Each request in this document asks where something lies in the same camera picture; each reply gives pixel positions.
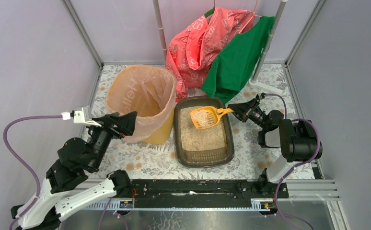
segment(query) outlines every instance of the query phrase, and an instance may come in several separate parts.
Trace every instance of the brown litter box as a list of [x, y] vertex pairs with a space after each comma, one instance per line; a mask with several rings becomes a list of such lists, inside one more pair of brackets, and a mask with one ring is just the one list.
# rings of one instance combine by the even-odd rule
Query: brown litter box
[[174, 143], [178, 161], [182, 165], [191, 168], [219, 166], [230, 162], [233, 159], [235, 150], [228, 115], [222, 117], [225, 131], [225, 147], [204, 151], [187, 151], [183, 149], [181, 143], [180, 111], [194, 106], [225, 108], [219, 98], [210, 98], [208, 96], [185, 98], [176, 105], [174, 108]]

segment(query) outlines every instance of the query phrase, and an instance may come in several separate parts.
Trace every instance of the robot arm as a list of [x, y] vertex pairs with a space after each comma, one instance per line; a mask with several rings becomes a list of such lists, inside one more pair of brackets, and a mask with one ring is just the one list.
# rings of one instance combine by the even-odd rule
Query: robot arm
[[[292, 123], [291, 120], [284, 119], [284, 114], [279, 110], [272, 110], [266, 115], [259, 107], [260, 100], [265, 96], [265, 93], [260, 93], [248, 102], [228, 105], [238, 120], [246, 122], [249, 119], [262, 128], [257, 137], [262, 148], [281, 150], [281, 156], [259, 178], [263, 181], [263, 187], [278, 183], [297, 162], [310, 159], [317, 148], [315, 131], [307, 123]], [[320, 144], [315, 159], [319, 159], [322, 153]]]
[[[66, 197], [88, 176], [97, 172], [106, 149], [113, 138], [132, 135], [137, 112], [119, 116], [119, 113], [105, 115], [91, 120], [89, 108], [82, 107], [73, 113], [63, 113], [63, 119], [74, 117], [74, 123], [91, 125], [91, 140], [69, 139], [58, 150], [59, 159], [46, 173], [41, 184], [39, 197], [35, 195], [21, 206], [11, 209], [12, 217], [19, 218], [17, 230], [54, 230], [60, 222], [80, 209], [108, 197], [130, 196], [131, 182], [125, 171], [117, 170], [97, 186], [79, 194]], [[37, 198], [36, 203], [22, 216], [20, 214]]]

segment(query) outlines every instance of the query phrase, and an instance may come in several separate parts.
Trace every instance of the trash bag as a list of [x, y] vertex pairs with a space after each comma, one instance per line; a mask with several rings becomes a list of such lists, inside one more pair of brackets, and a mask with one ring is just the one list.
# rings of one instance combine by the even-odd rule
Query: trash bag
[[252, 11], [215, 7], [209, 21], [202, 15], [171, 40], [166, 68], [177, 78], [177, 102], [187, 97], [187, 88], [202, 86], [218, 53], [254, 19]]
[[[175, 86], [175, 76], [156, 66], [134, 65], [118, 73], [106, 94], [107, 112], [138, 112], [135, 131], [125, 137], [125, 141], [137, 142], [150, 137], [173, 116]], [[171, 128], [172, 125], [165, 130], [167, 138]]]

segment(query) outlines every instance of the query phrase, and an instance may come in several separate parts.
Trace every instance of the trash can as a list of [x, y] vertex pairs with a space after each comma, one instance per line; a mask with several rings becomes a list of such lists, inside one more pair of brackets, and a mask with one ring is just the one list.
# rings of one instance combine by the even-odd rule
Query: trash can
[[118, 73], [106, 94], [107, 112], [138, 112], [135, 131], [125, 141], [167, 141], [173, 127], [175, 86], [175, 76], [156, 66], [134, 65]]

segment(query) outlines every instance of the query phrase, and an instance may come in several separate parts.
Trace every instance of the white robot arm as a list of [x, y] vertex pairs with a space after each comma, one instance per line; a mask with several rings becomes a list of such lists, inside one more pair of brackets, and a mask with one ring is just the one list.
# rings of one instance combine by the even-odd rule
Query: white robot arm
[[71, 138], [58, 150], [59, 159], [47, 171], [39, 197], [34, 195], [25, 205], [12, 207], [12, 217], [19, 225], [17, 230], [55, 230], [60, 222], [101, 199], [131, 197], [132, 185], [126, 171], [122, 170], [115, 171], [90, 189], [68, 195], [88, 179], [84, 170], [89, 173], [98, 171], [112, 138], [133, 134], [137, 112], [123, 116], [115, 113], [91, 120], [89, 107], [81, 107], [62, 115], [64, 120], [74, 117], [74, 123], [90, 126], [91, 140], [87, 143], [81, 138]]

